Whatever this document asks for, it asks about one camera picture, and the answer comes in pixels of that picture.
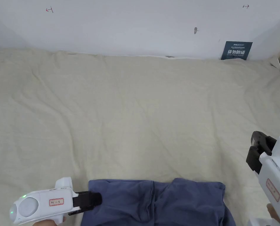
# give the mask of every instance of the white wall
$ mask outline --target white wall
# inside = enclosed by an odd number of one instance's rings
[[[280,0],[0,0],[0,49],[200,59],[226,41],[252,41],[249,59],[279,53]]]

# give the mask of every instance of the folded fabric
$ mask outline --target folded fabric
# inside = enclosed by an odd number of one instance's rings
[[[81,226],[235,226],[220,182],[90,180],[89,190],[101,193],[102,204],[84,213]]]

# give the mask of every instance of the red mark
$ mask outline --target red mark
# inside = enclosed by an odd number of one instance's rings
[[[46,9],[47,12],[49,12],[49,10],[51,10],[52,13],[54,13],[52,7],[51,7],[51,9],[48,9],[48,8]]]

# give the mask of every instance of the blue sign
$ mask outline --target blue sign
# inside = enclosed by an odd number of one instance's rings
[[[246,60],[251,49],[252,42],[227,41],[221,60],[241,58]]]

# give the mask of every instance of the white handheld controller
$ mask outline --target white handheld controller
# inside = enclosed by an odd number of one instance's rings
[[[73,191],[72,179],[63,177],[56,181],[55,188],[30,192],[20,197],[11,206],[9,214],[14,224],[53,220],[57,225],[69,215],[92,210],[102,203],[100,193]]]

